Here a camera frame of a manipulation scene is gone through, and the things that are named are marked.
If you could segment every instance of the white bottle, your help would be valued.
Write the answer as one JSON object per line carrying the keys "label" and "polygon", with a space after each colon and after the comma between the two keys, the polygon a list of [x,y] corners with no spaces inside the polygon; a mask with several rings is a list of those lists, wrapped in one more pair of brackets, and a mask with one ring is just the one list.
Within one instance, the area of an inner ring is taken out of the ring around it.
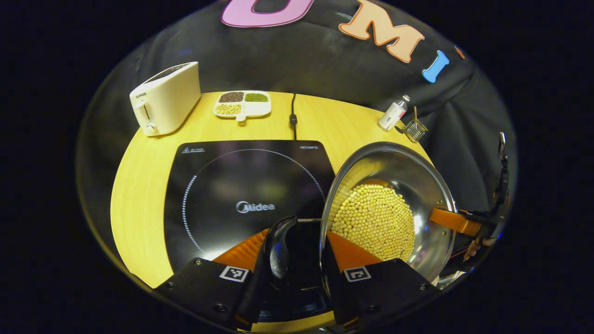
{"label": "white bottle", "polygon": [[402,118],[408,108],[406,102],[410,102],[408,95],[403,95],[402,100],[394,101],[388,110],[386,110],[384,116],[377,122],[377,125],[385,131],[390,131],[394,128],[396,122]]}

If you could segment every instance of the black cable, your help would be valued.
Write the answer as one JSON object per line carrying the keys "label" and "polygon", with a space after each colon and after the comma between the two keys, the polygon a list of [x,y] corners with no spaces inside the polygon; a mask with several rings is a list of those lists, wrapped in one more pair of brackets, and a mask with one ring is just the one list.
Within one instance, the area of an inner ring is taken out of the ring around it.
{"label": "black cable", "polygon": [[295,96],[291,100],[291,115],[289,116],[289,122],[293,125],[293,140],[297,140],[297,116],[295,115]]}

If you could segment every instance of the induction cooktop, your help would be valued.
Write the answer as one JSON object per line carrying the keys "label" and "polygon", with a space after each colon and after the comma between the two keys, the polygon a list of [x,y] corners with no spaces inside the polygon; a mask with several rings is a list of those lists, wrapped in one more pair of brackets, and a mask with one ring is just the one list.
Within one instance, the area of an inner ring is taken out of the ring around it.
{"label": "induction cooktop", "polygon": [[178,147],[165,197],[173,271],[213,260],[287,216],[320,218],[334,180],[318,141],[244,140]]}

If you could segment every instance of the black fabric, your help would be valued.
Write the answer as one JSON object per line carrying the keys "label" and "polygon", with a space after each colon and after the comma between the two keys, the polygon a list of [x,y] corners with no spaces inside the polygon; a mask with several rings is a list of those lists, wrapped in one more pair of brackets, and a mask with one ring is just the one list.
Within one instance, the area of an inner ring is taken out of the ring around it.
{"label": "black fabric", "polygon": [[[316,0],[299,21],[252,29],[221,23],[225,6],[226,2],[216,2],[197,11],[132,51],[106,78],[87,110],[78,140],[77,182],[87,218],[116,255],[109,219],[111,189],[124,151],[138,130],[128,94],[156,73],[190,61],[200,63],[202,92],[291,92],[380,111],[408,94],[411,107],[403,121],[412,118],[416,105],[429,128],[421,145],[460,208],[488,208],[500,170],[497,133],[503,131],[514,193],[516,136],[504,102],[471,57],[461,59],[454,44],[426,24],[382,4],[395,26],[410,24],[425,36],[406,64],[390,55],[385,45],[338,29],[358,9],[355,0]],[[262,12],[278,10],[277,6],[272,0],[258,2]],[[430,84],[421,71],[432,64],[437,50],[448,56],[450,64]]]}

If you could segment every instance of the yellow round table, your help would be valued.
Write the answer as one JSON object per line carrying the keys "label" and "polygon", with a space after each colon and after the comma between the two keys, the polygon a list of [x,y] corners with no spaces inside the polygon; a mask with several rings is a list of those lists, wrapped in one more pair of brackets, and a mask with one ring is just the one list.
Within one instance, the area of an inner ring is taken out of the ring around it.
{"label": "yellow round table", "polygon": [[[240,123],[213,114],[222,92],[203,93],[181,127],[168,135],[147,137],[139,129],[128,145],[113,183],[111,225],[113,238],[127,269],[151,288],[173,275],[165,247],[163,215],[169,172],[179,145],[220,140],[292,140],[289,123],[293,94],[269,92],[271,112]],[[346,159],[364,145],[392,141],[410,147],[431,161],[418,143],[396,130],[377,125],[382,112],[351,103],[297,94],[298,140],[317,140],[326,149],[336,173]],[[305,320],[256,323],[253,332],[293,332],[332,324],[332,312]]]}

